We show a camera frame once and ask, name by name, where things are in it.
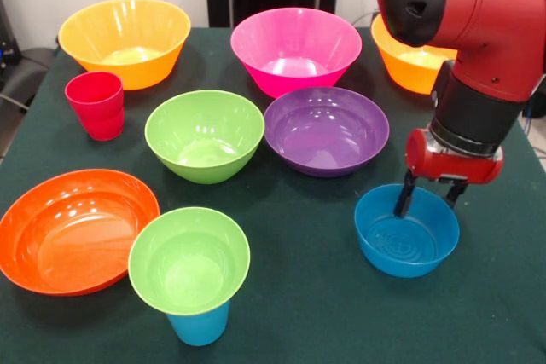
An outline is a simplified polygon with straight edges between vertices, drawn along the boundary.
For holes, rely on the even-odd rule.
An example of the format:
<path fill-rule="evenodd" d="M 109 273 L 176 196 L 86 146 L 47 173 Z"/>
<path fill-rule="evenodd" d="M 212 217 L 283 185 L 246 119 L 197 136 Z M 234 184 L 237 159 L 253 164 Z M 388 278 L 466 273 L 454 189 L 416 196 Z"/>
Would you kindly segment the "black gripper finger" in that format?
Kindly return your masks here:
<path fill-rule="evenodd" d="M 407 170 L 404 176 L 404 183 L 398 200 L 393 210 L 395 217 L 405 217 L 412 199 L 412 194 L 415 190 L 416 177 L 413 175 L 412 170 Z"/>
<path fill-rule="evenodd" d="M 456 205 L 458 198 L 465 193 L 468 182 L 465 180 L 450 180 L 451 186 L 447 194 L 444 196 L 444 201 L 446 204 L 453 209 Z"/>

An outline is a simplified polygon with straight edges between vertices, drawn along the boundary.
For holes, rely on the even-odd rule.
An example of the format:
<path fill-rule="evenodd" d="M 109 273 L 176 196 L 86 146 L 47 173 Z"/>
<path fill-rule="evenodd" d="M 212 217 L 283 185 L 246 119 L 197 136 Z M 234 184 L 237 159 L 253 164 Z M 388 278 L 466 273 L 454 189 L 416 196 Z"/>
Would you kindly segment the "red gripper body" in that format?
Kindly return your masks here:
<path fill-rule="evenodd" d="M 436 141 L 428 129 L 414 129 L 406 142 L 405 163 L 414 177 L 486 184 L 500 174 L 504 155 L 501 147 L 489 157 L 457 153 Z"/>

